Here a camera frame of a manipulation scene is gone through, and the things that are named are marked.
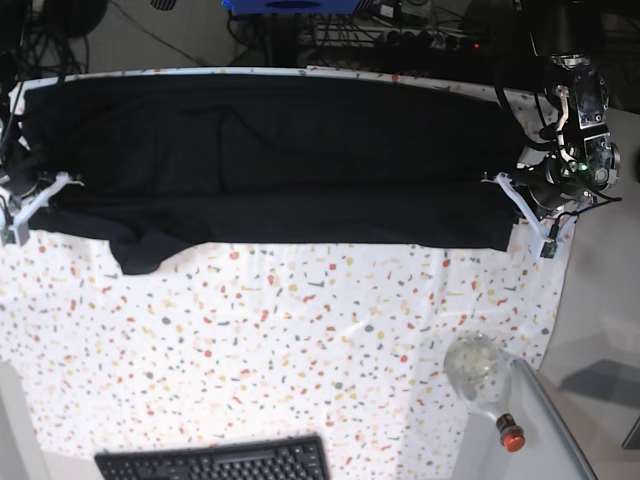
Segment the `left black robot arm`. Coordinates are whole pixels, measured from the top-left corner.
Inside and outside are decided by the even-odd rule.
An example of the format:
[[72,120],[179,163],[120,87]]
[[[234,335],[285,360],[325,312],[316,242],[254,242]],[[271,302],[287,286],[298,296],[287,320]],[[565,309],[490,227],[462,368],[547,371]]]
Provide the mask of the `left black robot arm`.
[[606,124],[608,89],[594,61],[604,45],[604,2],[515,1],[512,8],[543,62],[541,89],[557,117],[544,124],[540,141],[524,139],[542,161],[495,183],[529,222],[563,217],[570,203],[577,217],[614,202],[606,191],[618,180],[620,157]]

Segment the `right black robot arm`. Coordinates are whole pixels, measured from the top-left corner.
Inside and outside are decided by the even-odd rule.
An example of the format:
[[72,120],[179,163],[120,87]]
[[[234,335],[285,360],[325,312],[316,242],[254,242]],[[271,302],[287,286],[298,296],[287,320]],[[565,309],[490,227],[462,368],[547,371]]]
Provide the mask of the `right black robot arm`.
[[1,3],[1,188],[19,201],[51,185],[55,174],[50,146],[18,111],[33,19],[31,1]]

